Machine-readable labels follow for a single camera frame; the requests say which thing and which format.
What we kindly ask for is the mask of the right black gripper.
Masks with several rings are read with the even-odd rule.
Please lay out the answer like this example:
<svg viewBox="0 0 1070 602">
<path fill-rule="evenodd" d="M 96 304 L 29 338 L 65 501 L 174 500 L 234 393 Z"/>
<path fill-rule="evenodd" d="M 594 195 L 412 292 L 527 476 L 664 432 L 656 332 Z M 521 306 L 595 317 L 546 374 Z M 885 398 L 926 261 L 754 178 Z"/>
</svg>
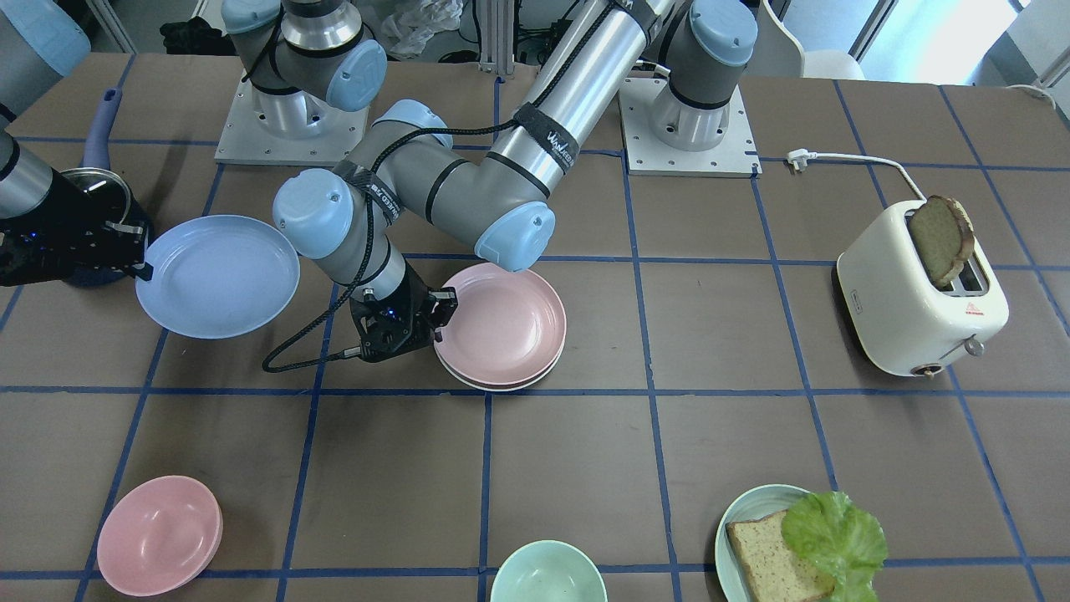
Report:
<svg viewBox="0 0 1070 602">
<path fill-rule="evenodd" d="M 88 226 L 90 202 L 62 172 L 54 172 L 37 209 L 3 220 L 1 283 L 24 285 L 62 279 L 75 271 L 73 250 Z M 149 282 L 154 267 L 148 262 L 124 266 L 124 274 Z"/>
</svg>

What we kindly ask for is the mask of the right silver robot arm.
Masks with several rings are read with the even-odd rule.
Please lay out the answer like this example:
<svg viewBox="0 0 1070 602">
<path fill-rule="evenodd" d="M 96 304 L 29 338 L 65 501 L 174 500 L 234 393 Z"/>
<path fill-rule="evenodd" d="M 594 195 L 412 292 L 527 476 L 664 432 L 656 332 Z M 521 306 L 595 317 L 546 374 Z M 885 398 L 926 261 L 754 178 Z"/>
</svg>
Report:
<svg viewBox="0 0 1070 602">
<path fill-rule="evenodd" d="M 385 81 L 385 50 L 363 34 L 350 1 L 226 1 L 221 20 L 265 99 L 305 95 L 355 113 Z M 85 31 L 54 1 L 4 1 L 3 127 L 89 53 Z M 153 278 L 154 226 L 110 167 L 119 103 L 119 89 L 104 92 L 78 169 L 57 171 L 3 132 L 3 285 Z"/>
</svg>

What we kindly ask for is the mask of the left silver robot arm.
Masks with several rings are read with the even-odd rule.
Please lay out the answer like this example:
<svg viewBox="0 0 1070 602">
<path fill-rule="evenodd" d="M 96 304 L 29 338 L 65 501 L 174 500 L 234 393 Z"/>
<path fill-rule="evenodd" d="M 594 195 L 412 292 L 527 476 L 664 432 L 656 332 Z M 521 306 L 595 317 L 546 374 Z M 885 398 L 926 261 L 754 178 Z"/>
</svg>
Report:
<svg viewBox="0 0 1070 602">
<path fill-rule="evenodd" d="M 386 230 L 402 212 L 501 269 L 528 269 L 554 232 L 553 188 L 635 62 L 654 55 L 669 72 L 658 103 L 666 144 L 703 151 L 719 135 L 687 140 L 687 121 L 721 115 L 756 38 L 756 16 L 742 1 L 588 1 L 500 125 L 454 129 L 421 102 L 394 103 L 342 161 L 305 169 L 275 195 L 282 235 L 343 289 L 302 334 L 347 304 L 360 342 L 328 362 L 381 362 L 431 345 L 457 309 L 457 293 L 425 285 L 389 242 Z M 496 134 L 484 160 L 452 149 L 467 134 Z"/>
</svg>

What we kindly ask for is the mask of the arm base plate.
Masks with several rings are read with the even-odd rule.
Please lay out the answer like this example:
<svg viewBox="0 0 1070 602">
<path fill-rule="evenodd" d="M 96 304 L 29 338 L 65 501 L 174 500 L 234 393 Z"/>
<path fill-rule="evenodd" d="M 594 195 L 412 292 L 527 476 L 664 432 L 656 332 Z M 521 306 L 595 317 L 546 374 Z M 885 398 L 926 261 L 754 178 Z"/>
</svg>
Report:
<svg viewBox="0 0 1070 602">
<path fill-rule="evenodd" d="M 620 84 L 620 118 L 628 171 L 639 176 L 750 177 L 762 173 L 742 89 L 727 105 L 698 110 L 664 79 Z"/>
<path fill-rule="evenodd" d="M 338 110 L 299 91 L 274 95 L 236 87 L 215 160 L 255 166 L 332 167 L 360 144 L 369 110 Z"/>
</svg>

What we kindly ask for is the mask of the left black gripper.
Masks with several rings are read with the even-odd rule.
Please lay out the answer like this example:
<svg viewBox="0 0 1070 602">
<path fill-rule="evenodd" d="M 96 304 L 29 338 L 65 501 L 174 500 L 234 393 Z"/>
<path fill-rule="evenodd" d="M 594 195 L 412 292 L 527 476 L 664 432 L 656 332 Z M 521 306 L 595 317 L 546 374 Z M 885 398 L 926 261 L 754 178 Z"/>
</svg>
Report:
<svg viewBox="0 0 1070 602">
<path fill-rule="evenodd" d="M 408 266 L 389 296 L 377 298 L 368 290 L 349 304 L 360 331 L 360 359 L 381 362 L 440 342 L 439 330 L 450 323 L 459 300 L 455 288 L 428 288 Z"/>
</svg>

